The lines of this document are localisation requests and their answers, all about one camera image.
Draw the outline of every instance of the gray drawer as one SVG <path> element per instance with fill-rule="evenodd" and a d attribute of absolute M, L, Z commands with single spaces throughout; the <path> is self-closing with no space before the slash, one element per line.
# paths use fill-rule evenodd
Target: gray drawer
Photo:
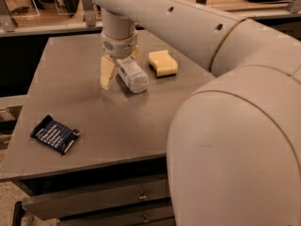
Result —
<path fill-rule="evenodd" d="M 159 202 L 111 213 L 77 218 L 57 223 L 58 226 L 175 226 L 171 203 Z"/>
<path fill-rule="evenodd" d="M 30 197 L 23 207 L 40 219 L 63 218 L 170 197 L 165 174 Z"/>

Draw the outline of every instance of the table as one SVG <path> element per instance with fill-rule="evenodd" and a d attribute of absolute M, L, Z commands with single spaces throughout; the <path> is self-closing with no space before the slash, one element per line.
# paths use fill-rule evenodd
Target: table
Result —
<path fill-rule="evenodd" d="M 78 186 L 103 183 L 95 179 L 95 171 L 102 173 L 103 178 L 113 178 L 111 181 L 120 180 L 120 176 L 123 180 L 139 169 L 143 169 L 138 173 L 142 181 L 149 181 L 144 178 L 150 175 L 149 170 L 154 169 L 154 174 L 166 173 L 166 137 L 173 115 L 194 90 L 213 77 L 145 30 L 138 32 L 138 47 L 150 85 L 147 91 L 132 94 L 120 77 L 110 90 L 101 88 L 103 50 L 99 34 L 50 38 L 24 98 L 0 168 L 0 182 L 12 181 L 41 202 L 49 193 L 57 199 L 59 191 L 74 192 Z M 164 49 L 168 49 L 180 68 L 175 76 L 156 78 L 147 60 L 148 53 Z M 65 155 L 29 136 L 47 114 L 81 132 Z M 56 217 L 45 216 L 40 204 L 38 209 L 30 208 L 31 199 L 26 203 L 33 213 L 41 213 L 41 218 Z M 70 214 L 58 213 L 58 217 Z"/>

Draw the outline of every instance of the black packet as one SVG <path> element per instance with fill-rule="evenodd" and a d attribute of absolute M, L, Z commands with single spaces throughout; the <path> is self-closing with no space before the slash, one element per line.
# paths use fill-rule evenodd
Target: black packet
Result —
<path fill-rule="evenodd" d="M 79 137 L 80 132 L 55 121 L 47 115 L 31 132 L 30 136 L 44 145 L 65 154 Z"/>

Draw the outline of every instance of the gray tabletop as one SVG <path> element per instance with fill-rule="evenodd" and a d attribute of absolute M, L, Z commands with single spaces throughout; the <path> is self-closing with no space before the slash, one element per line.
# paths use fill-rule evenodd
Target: gray tabletop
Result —
<path fill-rule="evenodd" d="M 171 120 L 181 103 L 213 77 L 147 31 L 138 46 L 148 90 L 132 94 L 119 77 L 113 88 L 100 86 L 99 34 L 51 38 L 44 50 L 22 114 L 0 168 L 0 181 L 87 170 L 166 154 Z M 168 49 L 178 61 L 175 76 L 156 78 L 150 51 Z M 61 155 L 29 136 L 47 115 L 81 136 Z"/>

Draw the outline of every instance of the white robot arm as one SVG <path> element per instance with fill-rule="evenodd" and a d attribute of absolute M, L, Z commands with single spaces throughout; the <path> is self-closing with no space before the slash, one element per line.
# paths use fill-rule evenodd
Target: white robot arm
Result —
<path fill-rule="evenodd" d="M 93 1 L 112 57 L 132 53 L 137 23 L 218 76 L 170 126 L 177 225 L 301 225 L 300 41 L 183 0 Z"/>

